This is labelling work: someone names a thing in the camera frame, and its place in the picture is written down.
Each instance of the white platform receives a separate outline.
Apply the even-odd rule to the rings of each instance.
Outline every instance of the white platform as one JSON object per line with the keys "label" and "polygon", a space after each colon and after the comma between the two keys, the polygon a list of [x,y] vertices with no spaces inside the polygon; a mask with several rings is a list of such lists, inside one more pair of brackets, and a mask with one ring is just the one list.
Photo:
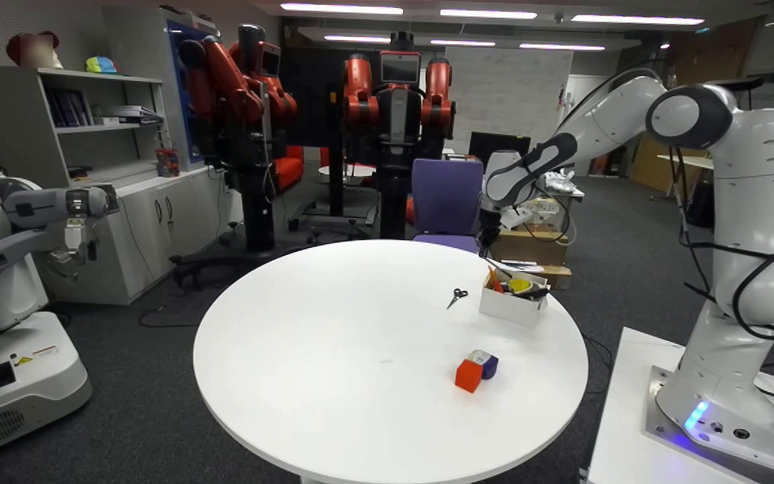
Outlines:
{"label": "white platform", "polygon": [[[589,471],[591,484],[753,481],[645,430],[650,370],[678,367],[681,355],[681,344],[623,327]],[[774,389],[774,375],[760,375],[759,383]]]}
{"label": "white platform", "polygon": [[[258,456],[329,484],[471,484],[545,448],[589,356],[549,301],[536,324],[479,315],[486,264],[426,242],[340,242],[233,283],[194,347],[212,416]],[[465,355],[499,356],[477,393]]]}

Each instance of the shelving unit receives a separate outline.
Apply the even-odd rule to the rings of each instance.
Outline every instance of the shelving unit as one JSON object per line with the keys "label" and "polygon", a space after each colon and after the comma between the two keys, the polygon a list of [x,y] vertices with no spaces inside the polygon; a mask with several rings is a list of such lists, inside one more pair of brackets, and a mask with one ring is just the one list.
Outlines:
{"label": "shelving unit", "polygon": [[0,152],[8,175],[44,188],[126,184],[155,178],[161,123],[102,123],[141,104],[164,118],[161,80],[0,65]]}

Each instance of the chair back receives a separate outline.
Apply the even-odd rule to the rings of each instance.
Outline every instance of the chair back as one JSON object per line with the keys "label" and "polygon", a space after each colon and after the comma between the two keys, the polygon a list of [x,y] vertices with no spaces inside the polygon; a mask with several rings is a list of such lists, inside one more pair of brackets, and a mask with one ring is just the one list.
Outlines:
{"label": "chair back", "polygon": [[416,159],[412,168],[416,231],[473,237],[482,183],[482,160]]}

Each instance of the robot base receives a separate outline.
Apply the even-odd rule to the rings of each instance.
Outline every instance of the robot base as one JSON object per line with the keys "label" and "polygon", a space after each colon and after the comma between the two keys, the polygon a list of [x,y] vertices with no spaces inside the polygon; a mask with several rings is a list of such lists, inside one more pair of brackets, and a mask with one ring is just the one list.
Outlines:
{"label": "robot base", "polygon": [[659,409],[659,389],[665,386],[669,370],[662,370],[654,366],[650,370],[650,383],[647,383],[647,401],[645,401],[645,433],[662,437],[665,443],[675,447],[678,451],[686,451],[696,460],[708,460],[716,463],[720,467],[728,467],[733,473],[739,473],[745,481],[760,481],[760,484],[774,484],[774,471],[751,463],[751,460],[736,460],[731,455],[723,451],[712,451],[708,447],[698,447],[696,441],[688,437],[688,433],[673,421],[662,409]]}
{"label": "robot base", "polygon": [[0,447],[80,409],[91,383],[51,312],[0,334]]}

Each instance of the purple chair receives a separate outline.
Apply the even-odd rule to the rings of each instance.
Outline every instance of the purple chair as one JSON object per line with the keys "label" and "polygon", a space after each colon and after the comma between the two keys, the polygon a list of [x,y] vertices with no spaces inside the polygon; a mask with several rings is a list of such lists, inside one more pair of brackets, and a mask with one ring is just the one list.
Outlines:
{"label": "purple chair", "polygon": [[479,253],[477,217],[482,183],[482,160],[416,159],[412,168],[415,239]]}

